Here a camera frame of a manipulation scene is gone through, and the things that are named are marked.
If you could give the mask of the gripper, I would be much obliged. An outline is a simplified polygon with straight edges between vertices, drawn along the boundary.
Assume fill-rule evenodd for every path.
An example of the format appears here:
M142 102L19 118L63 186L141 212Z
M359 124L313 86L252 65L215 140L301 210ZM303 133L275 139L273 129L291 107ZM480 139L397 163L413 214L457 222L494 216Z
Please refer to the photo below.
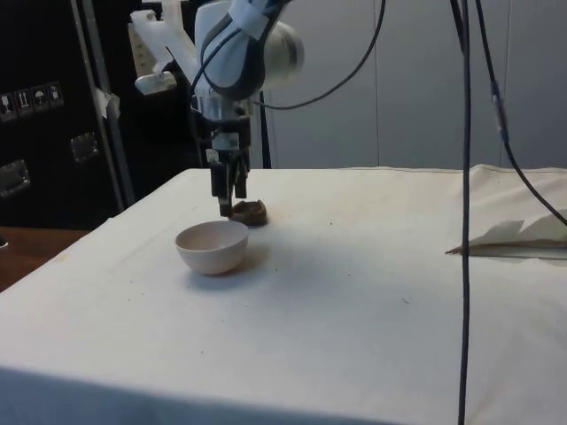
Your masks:
M234 173L234 195L247 198L247 177L249 174L250 147L252 144L251 121L242 120L208 121L211 128L211 147L206 149L206 160L210 164L212 195L217 198L220 215L232 216L231 167L223 156L236 158Z

